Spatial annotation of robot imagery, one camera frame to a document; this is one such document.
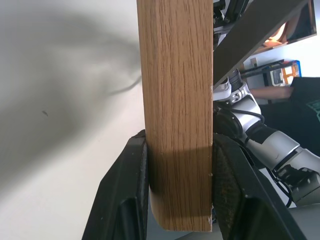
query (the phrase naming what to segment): white wall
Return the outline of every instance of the white wall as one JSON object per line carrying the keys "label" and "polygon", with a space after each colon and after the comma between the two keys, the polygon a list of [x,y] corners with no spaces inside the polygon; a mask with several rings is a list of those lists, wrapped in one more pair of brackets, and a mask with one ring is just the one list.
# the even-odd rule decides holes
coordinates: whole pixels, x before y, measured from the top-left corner
{"label": "white wall", "polygon": [[144,128],[135,0],[1,0],[0,239],[79,240]]}

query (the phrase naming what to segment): black shirt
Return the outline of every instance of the black shirt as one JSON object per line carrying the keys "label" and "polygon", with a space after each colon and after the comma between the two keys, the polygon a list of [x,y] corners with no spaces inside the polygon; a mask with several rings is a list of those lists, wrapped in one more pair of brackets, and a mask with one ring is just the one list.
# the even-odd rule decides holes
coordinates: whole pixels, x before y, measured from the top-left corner
{"label": "black shirt", "polygon": [[296,77],[289,101],[261,105],[268,127],[320,156],[320,77]]}

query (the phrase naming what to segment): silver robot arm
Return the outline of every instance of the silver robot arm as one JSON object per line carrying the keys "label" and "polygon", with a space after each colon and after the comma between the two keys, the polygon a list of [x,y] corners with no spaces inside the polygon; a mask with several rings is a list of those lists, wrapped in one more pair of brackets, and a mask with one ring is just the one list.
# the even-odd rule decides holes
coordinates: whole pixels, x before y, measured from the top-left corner
{"label": "silver robot arm", "polygon": [[216,132],[236,137],[275,177],[291,190],[297,206],[320,203],[320,157],[281,131],[264,125],[264,118],[238,71],[227,79],[215,99]]}

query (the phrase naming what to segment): person's arm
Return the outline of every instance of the person's arm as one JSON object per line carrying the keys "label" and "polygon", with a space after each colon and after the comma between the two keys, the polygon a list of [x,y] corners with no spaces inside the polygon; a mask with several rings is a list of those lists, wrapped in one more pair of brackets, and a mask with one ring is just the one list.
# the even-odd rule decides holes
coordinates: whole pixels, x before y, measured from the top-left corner
{"label": "person's arm", "polygon": [[250,89],[251,94],[256,99],[289,99],[294,88],[290,86],[266,86],[264,88]]}

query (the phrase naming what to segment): wood grain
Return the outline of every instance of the wood grain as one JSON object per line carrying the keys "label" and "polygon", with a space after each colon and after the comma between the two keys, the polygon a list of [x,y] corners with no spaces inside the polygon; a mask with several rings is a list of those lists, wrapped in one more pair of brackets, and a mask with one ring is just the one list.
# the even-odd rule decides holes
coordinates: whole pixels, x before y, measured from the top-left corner
{"label": "wood grain", "polygon": [[166,230],[211,231],[213,1],[137,11],[152,212]]}

